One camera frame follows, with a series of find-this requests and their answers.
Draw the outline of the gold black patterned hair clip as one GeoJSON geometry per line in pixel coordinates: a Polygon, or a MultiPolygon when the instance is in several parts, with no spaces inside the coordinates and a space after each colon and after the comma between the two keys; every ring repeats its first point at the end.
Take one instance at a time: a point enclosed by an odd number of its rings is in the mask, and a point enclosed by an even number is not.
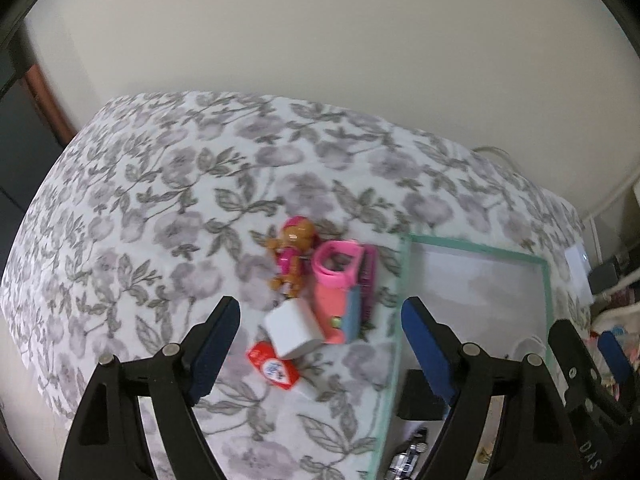
{"type": "Polygon", "coordinates": [[[482,446],[477,453],[476,460],[480,464],[488,464],[494,452],[494,446],[492,444],[482,446]]]}

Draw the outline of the black power adapter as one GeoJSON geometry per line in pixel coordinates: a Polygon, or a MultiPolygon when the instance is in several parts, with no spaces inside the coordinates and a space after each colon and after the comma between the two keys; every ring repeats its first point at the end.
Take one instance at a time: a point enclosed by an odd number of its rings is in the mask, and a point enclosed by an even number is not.
{"type": "Polygon", "coordinates": [[[402,384],[396,415],[407,422],[438,422],[448,405],[436,396],[420,370],[408,370],[402,384]]]}

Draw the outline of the black toy car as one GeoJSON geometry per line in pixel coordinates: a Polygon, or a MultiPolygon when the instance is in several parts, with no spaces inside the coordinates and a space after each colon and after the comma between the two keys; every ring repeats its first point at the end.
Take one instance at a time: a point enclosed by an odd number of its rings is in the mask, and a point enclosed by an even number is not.
{"type": "Polygon", "coordinates": [[[428,429],[419,427],[411,437],[396,448],[384,474],[385,480],[414,479],[427,456],[428,429]]]}

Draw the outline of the red white small bottle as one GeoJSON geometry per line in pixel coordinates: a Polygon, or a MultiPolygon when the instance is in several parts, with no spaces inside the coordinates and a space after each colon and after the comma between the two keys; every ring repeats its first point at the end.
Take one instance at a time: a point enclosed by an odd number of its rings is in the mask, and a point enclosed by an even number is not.
{"type": "Polygon", "coordinates": [[[299,374],[292,361],[277,356],[268,341],[258,341],[246,352],[248,362],[267,382],[285,390],[293,391],[309,400],[316,400],[318,391],[299,374]]]}

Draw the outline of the white usb charger cube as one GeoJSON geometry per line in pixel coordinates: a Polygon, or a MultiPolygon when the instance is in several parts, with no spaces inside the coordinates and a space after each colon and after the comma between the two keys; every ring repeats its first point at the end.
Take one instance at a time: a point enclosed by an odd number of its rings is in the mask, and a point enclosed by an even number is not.
{"type": "Polygon", "coordinates": [[[264,317],[264,329],[274,352],[282,360],[298,359],[326,340],[308,301],[303,298],[284,300],[269,311],[264,317]]]}

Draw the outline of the pink kids watch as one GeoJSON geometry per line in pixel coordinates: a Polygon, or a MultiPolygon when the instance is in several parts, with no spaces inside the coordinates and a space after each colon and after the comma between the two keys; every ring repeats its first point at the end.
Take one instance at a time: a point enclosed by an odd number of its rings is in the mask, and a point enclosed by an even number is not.
{"type": "Polygon", "coordinates": [[[327,288],[349,289],[358,283],[362,248],[354,240],[328,240],[312,255],[316,281],[327,288]]]}

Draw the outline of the brown pink puppy figurine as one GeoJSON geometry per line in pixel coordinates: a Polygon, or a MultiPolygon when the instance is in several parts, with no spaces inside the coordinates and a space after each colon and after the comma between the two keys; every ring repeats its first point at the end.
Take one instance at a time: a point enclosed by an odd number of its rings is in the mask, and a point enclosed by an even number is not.
{"type": "Polygon", "coordinates": [[[309,255],[320,243],[316,227],[307,217],[289,218],[276,237],[266,240],[266,248],[277,266],[270,282],[286,299],[297,298],[305,286],[309,255]]]}

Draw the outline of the colourful toy pile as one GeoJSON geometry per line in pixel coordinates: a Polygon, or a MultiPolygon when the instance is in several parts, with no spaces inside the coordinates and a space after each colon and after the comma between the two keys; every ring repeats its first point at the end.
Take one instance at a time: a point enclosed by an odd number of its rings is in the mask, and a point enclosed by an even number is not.
{"type": "Polygon", "coordinates": [[[627,359],[639,371],[639,304],[619,307],[600,313],[592,322],[591,329],[598,335],[612,332],[627,359]]]}

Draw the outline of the teal shallow cardboard tray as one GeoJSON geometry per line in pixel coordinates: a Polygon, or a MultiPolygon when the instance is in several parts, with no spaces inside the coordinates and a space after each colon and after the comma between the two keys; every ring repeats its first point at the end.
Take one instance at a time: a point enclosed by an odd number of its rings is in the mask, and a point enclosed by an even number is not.
{"type": "MultiPolygon", "coordinates": [[[[397,292],[399,302],[420,297],[437,322],[496,358],[507,358],[513,345],[529,335],[547,343],[554,321],[544,258],[467,240],[405,236],[397,292]]],[[[544,362],[555,375],[555,359],[547,348],[544,362]]]]}

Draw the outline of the floral grey white blanket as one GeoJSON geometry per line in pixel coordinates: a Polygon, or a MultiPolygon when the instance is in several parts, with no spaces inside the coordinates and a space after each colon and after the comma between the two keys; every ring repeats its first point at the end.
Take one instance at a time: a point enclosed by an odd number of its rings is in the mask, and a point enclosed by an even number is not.
{"type": "Polygon", "coordinates": [[[195,409],[227,476],[367,479],[395,385],[399,243],[413,233],[544,258],[548,317],[589,327],[565,259],[582,237],[566,200],[422,130],[231,92],[107,102],[30,204],[1,307],[44,402],[70,422],[102,354],[152,356],[233,296],[239,333],[195,409]],[[298,362],[313,401],[269,385],[245,356],[277,301],[266,241],[297,216],[378,250],[372,318],[352,344],[298,362]]]}

